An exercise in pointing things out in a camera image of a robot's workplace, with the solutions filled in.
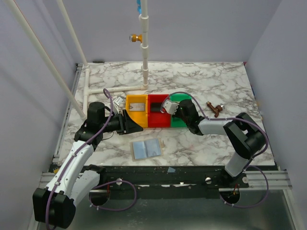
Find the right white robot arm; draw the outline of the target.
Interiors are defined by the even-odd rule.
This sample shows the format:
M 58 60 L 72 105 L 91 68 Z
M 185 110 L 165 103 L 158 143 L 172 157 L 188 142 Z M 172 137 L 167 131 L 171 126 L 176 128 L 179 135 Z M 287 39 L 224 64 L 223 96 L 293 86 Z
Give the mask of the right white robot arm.
M 237 184 L 239 174 L 255 153 L 268 144 L 265 132 L 247 113 L 224 119 L 206 118 L 199 115 L 191 99 L 179 103 L 166 100 L 163 108 L 168 114 L 183 120 L 190 132 L 195 135 L 228 136 L 235 152 L 221 175 L 221 183 L 227 188 Z

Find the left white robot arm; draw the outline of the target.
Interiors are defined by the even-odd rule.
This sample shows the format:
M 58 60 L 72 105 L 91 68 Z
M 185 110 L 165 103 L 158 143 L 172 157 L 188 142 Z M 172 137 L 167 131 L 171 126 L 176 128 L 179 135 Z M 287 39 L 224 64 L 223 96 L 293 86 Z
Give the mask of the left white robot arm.
M 72 149 L 55 176 L 44 188 L 33 193 L 34 217 L 45 223 L 47 229 L 66 229 L 73 221 L 77 205 L 90 190 L 107 188 L 106 169 L 85 166 L 106 132 L 119 135 L 143 131 L 128 112 L 113 113 L 101 102 L 90 103 L 87 119 L 74 136 Z

